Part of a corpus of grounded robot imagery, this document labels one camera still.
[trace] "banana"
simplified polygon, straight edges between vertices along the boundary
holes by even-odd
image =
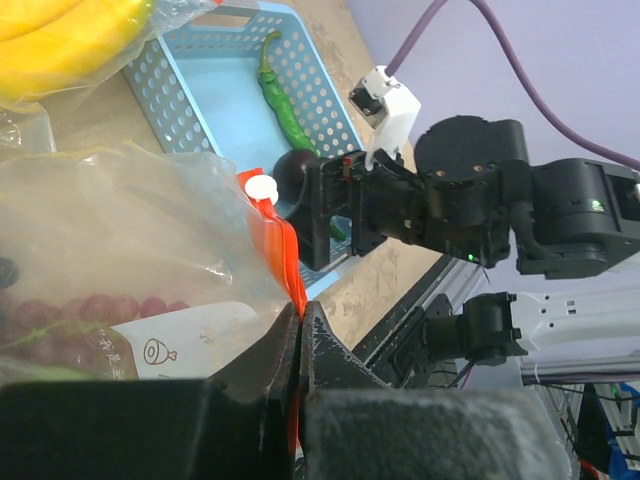
[[[140,34],[153,5],[154,0],[83,0],[48,25],[0,42],[0,103],[37,100],[78,84]]]
[[[0,10],[0,42],[33,32],[61,17],[81,0],[5,0]]]

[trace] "table surface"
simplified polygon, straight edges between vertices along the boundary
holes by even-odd
[[[349,105],[347,95],[373,63],[345,1],[286,0],[280,3],[292,6],[304,20],[366,145],[371,129]],[[45,105],[52,116],[59,151],[133,140],[152,152],[161,152],[121,74],[98,86],[86,98],[76,96],[74,99],[78,108],[72,114],[69,104],[65,104],[64,113],[57,105]],[[408,148],[405,158],[412,166],[413,157]],[[436,252],[394,240],[367,255],[318,298],[336,335],[348,347],[355,346],[439,257]]]

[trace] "blue plastic basket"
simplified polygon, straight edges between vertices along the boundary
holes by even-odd
[[[148,42],[124,74],[165,152],[212,151],[236,163],[239,172],[270,173],[290,145],[257,81],[266,35],[282,37],[270,48],[280,85],[291,98],[300,125],[323,156],[362,145],[298,14],[285,5],[235,0],[209,15],[247,17],[240,28],[186,25]],[[287,205],[278,204],[282,214]],[[350,234],[346,221],[338,226]],[[332,240],[331,262],[349,252],[349,241]],[[301,265],[313,298],[339,277]]]

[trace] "plastic bag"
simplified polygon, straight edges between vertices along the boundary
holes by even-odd
[[[2,158],[32,153],[55,152],[49,115],[38,104],[0,110],[0,154]]]
[[[149,38],[214,8],[208,0],[9,0],[0,12],[0,105],[95,86]]]
[[[281,227],[234,173],[133,144],[1,162],[0,384],[206,377],[259,339]]]

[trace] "green chili pepper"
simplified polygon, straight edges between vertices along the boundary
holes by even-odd
[[[278,30],[267,35],[262,46],[262,56],[260,59],[260,67],[258,69],[258,82],[262,87],[262,94],[265,100],[276,114],[280,129],[293,148],[308,148],[316,153],[316,147],[304,133],[304,130],[298,123],[296,114],[293,111],[293,105],[289,96],[284,93],[278,84],[276,73],[269,65],[269,45],[275,38],[280,38],[282,33]]]

